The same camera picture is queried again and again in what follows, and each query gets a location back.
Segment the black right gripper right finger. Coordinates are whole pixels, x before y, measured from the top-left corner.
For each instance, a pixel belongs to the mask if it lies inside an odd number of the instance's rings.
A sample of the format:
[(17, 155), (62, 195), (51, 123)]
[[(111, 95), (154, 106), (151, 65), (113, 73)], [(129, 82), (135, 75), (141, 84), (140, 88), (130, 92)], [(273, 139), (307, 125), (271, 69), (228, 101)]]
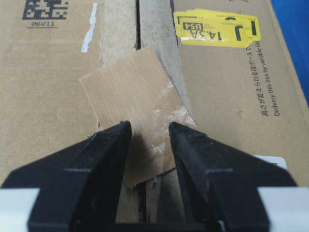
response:
[(285, 169), (177, 122), (169, 125), (186, 221), (207, 232), (267, 232), (259, 187), (295, 187)]

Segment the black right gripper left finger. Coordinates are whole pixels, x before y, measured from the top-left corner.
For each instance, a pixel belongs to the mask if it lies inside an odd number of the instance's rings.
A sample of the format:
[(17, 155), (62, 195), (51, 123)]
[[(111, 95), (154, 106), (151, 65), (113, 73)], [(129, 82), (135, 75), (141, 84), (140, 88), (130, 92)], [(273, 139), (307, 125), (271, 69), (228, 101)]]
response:
[(131, 137), (122, 121), (11, 171), (1, 186), (1, 230), (101, 231), (114, 223)]

